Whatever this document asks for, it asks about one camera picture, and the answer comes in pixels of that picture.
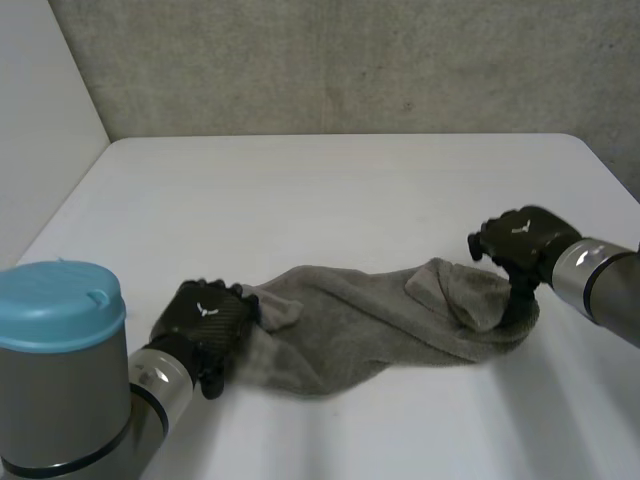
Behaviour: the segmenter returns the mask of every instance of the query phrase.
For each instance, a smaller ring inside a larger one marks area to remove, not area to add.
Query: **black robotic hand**
[[[232,353],[260,317],[258,298],[242,297],[242,286],[222,280],[184,282],[151,331],[146,348],[176,357],[198,380],[203,395],[217,398],[224,389],[224,369]]]
[[[469,235],[475,261],[488,255],[509,274],[513,290],[533,295],[540,282],[551,284],[553,267],[580,233],[551,212],[534,206],[510,210]]]

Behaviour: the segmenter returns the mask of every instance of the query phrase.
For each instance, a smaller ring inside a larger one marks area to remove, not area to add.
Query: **white wall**
[[[0,269],[108,144],[49,4],[0,0]]]

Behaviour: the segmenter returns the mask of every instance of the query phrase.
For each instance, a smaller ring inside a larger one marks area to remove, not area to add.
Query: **white tabletop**
[[[130,139],[109,147],[22,262],[115,272],[132,351],[184,279],[472,264],[467,234],[531,203],[590,236],[640,239],[636,201],[565,135]],[[324,401],[198,395],[147,477],[640,478],[640,351],[547,287],[538,299],[530,338],[485,365],[391,369]]]

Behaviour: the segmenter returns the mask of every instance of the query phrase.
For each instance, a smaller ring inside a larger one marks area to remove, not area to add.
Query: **robotic arm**
[[[528,206],[485,222],[469,235],[474,260],[483,255],[509,274],[514,293],[549,284],[585,317],[640,348],[640,256],[583,238],[551,212]]]

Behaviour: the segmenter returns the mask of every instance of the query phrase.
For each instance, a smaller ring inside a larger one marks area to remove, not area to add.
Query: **blue lid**
[[[85,262],[39,262],[0,272],[0,348],[65,353],[97,345],[124,323],[120,282]]]

